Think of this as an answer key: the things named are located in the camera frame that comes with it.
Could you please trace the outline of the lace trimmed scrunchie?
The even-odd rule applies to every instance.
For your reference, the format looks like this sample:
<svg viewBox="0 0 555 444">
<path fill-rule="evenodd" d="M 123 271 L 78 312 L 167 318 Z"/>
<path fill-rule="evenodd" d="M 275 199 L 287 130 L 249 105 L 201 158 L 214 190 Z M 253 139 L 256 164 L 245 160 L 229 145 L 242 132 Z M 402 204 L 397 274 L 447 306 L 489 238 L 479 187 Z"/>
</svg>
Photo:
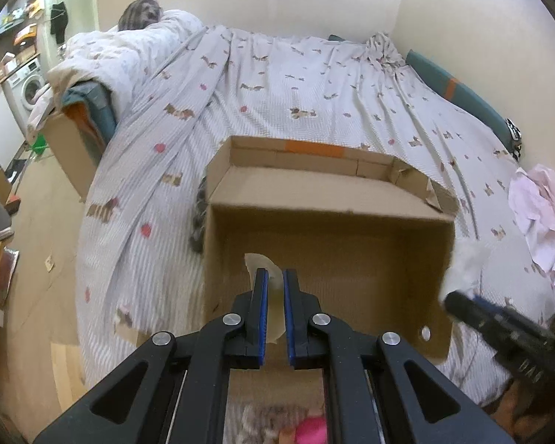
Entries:
<svg viewBox="0 0 555 444">
<path fill-rule="evenodd" d="M 278 443 L 279 433 L 292 430 L 307 417 L 300 406 L 261 406 L 247 404 L 243 408 L 236 443 Z"/>
</svg>

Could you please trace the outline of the pink plush toy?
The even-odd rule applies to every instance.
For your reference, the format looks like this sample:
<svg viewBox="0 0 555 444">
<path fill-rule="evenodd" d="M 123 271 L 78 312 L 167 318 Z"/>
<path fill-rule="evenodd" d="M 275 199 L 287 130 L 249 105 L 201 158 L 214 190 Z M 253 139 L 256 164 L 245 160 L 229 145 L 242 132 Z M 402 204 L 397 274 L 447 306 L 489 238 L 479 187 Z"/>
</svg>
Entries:
<svg viewBox="0 0 555 444">
<path fill-rule="evenodd" d="M 328 426 L 324 416 L 310 416 L 300 422 L 296 427 L 296 444 L 327 444 Z"/>
</svg>

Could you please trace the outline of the white sock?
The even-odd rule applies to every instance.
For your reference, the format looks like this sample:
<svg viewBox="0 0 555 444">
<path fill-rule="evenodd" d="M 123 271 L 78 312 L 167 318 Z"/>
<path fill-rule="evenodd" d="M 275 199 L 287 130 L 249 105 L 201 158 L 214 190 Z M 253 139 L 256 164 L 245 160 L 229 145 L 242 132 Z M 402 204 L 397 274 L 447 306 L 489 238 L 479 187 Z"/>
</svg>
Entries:
<svg viewBox="0 0 555 444">
<path fill-rule="evenodd" d="M 489 259 L 490 250 L 480 240 L 457 238 L 444 273 L 438 302 L 441 307 L 452 292 L 473 297 L 479 287 L 483 267 Z"/>
</svg>

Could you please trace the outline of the dark striped knit cloth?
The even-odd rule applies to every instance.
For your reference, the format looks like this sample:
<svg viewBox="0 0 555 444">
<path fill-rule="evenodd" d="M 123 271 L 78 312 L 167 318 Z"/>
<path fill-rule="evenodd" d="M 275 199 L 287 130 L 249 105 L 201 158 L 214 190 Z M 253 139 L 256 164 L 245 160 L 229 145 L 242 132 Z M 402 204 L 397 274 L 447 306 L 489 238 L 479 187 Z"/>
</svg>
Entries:
<svg viewBox="0 0 555 444">
<path fill-rule="evenodd" d="M 197 188 L 195 204 L 193 205 L 192 230 L 189 236 L 189 246 L 194 253 L 203 252 L 206 212 L 206 177 L 204 176 Z"/>
</svg>

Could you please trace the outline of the pink ruffled cloth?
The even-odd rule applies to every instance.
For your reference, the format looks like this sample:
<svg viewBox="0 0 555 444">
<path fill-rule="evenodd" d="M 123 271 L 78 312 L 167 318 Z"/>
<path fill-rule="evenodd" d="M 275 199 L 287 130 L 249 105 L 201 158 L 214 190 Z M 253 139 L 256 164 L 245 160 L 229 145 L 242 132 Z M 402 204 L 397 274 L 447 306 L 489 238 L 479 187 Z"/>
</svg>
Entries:
<svg viewBox="0 0 555 444">
<path fill-rule="evenodd" d="M 509 184 L 508 204 L 531 260 L 555 292 L 555 171 L 542 164 L 530 171 L 520 167 Z"/>
</svg>

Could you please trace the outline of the open cardboard box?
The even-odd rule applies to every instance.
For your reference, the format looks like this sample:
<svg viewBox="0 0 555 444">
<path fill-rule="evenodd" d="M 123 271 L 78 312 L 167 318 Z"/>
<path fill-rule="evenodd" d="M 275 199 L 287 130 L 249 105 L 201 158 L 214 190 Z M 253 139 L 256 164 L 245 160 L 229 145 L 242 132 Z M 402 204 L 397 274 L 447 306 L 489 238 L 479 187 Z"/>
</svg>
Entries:
<svg viewBox="0 0 555 444">
<path fill-rule="evenodd" d="M 438 297 L 459 205 L 434 179 L 373 151 L 230 137 L 206 168 L 206 202 L 206 318 L 249 289 L 245 256 L 259 253 L 354 329 L 394 331 L 432 361 L 447 357 Z"/>
</svg>

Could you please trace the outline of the checkered dog print bedspread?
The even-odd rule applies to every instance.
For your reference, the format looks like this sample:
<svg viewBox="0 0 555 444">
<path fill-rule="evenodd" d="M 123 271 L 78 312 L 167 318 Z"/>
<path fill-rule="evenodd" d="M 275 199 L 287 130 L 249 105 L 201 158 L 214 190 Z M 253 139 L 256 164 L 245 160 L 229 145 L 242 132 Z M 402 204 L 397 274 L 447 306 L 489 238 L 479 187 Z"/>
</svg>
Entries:
<svg viewBox="0 0 555 444">
<path fill-rule="evenodd" d="M 478 118 L 436 94 L 384 34 L 366 43 L 204 28 L 146 82 L 121 118 L 87 198 L 77 316 L 89 385 L 132 352 L 118 311 L 141 331 L 196 329 L 203 264 L 190 250 L 195 193 L 233 135 L 331 143 L 407 161 L 456 195 L 458 238 L 490 250 L 476 294 L 545 323 L 549 279 L 508 204 L 517 163 Z"/>
</svg>

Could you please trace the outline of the teal pillow with orange stripe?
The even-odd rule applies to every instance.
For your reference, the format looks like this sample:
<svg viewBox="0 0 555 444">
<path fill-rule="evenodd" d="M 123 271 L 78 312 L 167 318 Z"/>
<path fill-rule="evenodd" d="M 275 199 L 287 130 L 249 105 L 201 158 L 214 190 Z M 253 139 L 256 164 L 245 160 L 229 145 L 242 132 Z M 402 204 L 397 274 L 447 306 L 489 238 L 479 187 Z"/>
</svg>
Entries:
<svg viewBox="0 0 555 444">
<path fill-rule="evenodd" d="M 501 116 L 470 87 L 420 53 L 410 50 L 406 62 L 432 90 L 488 126 L 512 157 L 520 160 L 522 133 L 509 118 Z"/>
</svg>

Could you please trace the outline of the cardboard box beside bed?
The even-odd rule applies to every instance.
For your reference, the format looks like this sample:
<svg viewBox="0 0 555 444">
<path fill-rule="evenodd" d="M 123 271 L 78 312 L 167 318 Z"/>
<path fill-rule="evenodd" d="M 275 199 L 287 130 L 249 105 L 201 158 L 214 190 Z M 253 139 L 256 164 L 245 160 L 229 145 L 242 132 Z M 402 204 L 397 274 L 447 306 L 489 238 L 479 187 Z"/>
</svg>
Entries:
<svg viewBox="0 0 555 444">
<path fill-rule="evenodd" d="M 42 130 L 70 184 L 84 202 L 97 171 L 76 124 L 60 112 L 52 113 Z"/>
</svg>

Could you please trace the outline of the green dustpan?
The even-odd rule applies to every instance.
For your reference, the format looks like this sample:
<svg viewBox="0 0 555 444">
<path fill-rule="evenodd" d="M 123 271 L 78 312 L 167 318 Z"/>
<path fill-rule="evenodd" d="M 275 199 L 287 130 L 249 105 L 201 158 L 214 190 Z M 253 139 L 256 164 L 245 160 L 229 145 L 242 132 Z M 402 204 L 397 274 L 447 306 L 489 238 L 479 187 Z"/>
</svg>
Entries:
<svg viewBox="0 0 555 444">
<path fill-rule="evenodd" d="M 31 150 L 37 157 L 41 157 L 49 148 L 49 144 L 42 133 L 39 133 L 35 142 L 31 145 Z"/>
</svg>

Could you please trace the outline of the white folded duvet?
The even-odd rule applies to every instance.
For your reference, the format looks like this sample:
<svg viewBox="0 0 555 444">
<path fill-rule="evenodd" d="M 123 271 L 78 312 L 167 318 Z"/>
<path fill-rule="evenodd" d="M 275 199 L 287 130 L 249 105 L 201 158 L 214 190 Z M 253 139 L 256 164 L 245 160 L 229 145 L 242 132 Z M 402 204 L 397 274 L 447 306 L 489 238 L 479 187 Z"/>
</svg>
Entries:
<svg viewBox="0 0 555 444">
<path fill-rule="evenodd" d="M 64 60 L 46 74 L 42 94 L 26 123 L 31 134 L 43 125 L 48 103 L 63 106 L 64 93 L 81 81 L 94 80 L 111 92 L 116 118 L 129 109 L 142 87 L 179 47 L 205 25 L 191 13 L 173 9 L 144 29 L 81 32 L 68 40 Z"/>
</svg>

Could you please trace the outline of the white washing machine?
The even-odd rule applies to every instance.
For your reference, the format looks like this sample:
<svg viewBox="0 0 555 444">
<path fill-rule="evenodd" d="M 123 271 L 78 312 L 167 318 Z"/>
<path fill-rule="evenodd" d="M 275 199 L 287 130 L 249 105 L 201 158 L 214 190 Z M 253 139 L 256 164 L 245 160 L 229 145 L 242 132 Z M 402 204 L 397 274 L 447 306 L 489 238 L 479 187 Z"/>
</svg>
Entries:
<svg viewBox="0 0 555 444">
<path fill-rule="evenodd" d="M 45 84 L 38 56 L 22 64 L 4 81 L 4 95 L 21 130 L 25 130 L 35 106 L 36 94 Z"/>
</svg>

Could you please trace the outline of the grey striped knit hat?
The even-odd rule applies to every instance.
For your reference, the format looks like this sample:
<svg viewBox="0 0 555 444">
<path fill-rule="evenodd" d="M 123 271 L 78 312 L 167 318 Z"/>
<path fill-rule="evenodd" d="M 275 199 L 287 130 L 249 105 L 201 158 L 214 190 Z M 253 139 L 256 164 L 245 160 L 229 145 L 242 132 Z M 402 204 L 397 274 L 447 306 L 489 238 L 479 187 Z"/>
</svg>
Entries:
<svg viewBox="0 0 555 444">
<path fill-rule="evenodd" d="M 134 0 L 118 20 L 119 31 L 140 30 L 160 21 L 163 9 L 156 0 Z"/>
</svg>

